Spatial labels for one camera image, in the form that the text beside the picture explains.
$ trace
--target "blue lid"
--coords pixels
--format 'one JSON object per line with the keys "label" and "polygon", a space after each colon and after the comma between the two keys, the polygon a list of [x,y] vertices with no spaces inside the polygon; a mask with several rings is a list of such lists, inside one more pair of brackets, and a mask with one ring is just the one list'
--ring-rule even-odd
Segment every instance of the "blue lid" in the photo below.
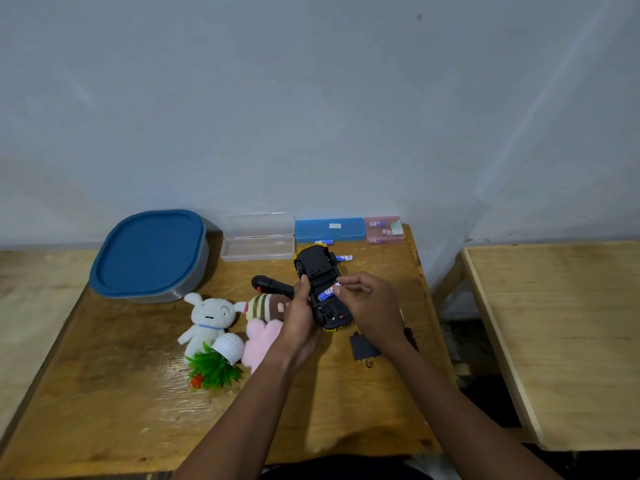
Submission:
{"label": "blue lid", "polygon": [[314,242],[321,239],[361,241],[366,234],[362,217],[296,221],[296,241],[298,242]]}
{"label": "blue lid", "polygon": [[109,233],[89,284],[108,298],[169,291],[193,271],[205,226],[190,210],[153,210],[127,217]]}

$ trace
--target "red flower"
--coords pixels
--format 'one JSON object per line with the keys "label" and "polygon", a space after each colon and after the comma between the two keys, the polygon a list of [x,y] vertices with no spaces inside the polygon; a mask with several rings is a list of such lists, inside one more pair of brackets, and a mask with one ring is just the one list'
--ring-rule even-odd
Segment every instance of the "red flower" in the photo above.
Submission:
{"label": "red flower", "polygon": [[203,380],[204,380],[204,376],[201,376],[200,374],[192,377],[191,378],[191,387],[193,387],[194,389],[202,389]]}

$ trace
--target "plastic container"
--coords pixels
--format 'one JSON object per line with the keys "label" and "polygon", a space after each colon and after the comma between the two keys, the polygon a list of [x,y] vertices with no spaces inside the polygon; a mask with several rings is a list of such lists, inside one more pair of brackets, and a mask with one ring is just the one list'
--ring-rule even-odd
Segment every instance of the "plastic container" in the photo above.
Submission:
{"label": "plastic container", "polygon": [[209,256],[202,218],[190,210],[127,217],[109,233],[89,284],[107,298],[164,303],[193,291]]}
{"label": "plastic container", "polygon": [[366,231],[362,217],[348,219],[310,219],[296,221],[296,240],[298,242],[361,241]]}
{"label": "plastic container", "polygon": [[404,239],[404,229],[398,216],[365,217],[364,224],[367,228],[367,242],[372,244]]}
{"label": "plastic container", "polygon": [[290,213],[231,216],[223,219],[223,261],[293,259],[296,218]]}

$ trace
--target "brown plush toy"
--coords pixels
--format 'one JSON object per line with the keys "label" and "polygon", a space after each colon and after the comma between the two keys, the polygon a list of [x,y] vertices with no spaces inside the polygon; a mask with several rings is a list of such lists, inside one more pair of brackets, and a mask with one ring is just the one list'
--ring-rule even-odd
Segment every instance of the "brown plush toy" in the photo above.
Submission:
{"label": "brown plush toy", "polygon": [[244,305],[244,314],[247,321],[254,320],[256,318],[270,322],[271,320],[284,321],[284,313],[287,311],[287,307],[291,303],[291,300],[281,294],[259,294],[254,296]]}

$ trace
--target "battery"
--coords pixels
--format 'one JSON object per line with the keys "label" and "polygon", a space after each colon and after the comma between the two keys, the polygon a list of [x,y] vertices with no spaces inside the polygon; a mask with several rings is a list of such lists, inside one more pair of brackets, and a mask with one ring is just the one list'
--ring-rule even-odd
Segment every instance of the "battery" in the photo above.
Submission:
{"label": "battery", "polygon": [[[342,285],[340,283],[336,283],[333,286],[342,286]],[[318,295],[318,299],[320,301],[324,301],[325,299],[329,298],[330,296],[333,296],[333,286],[327,288],[322,293],[320,293]]]}

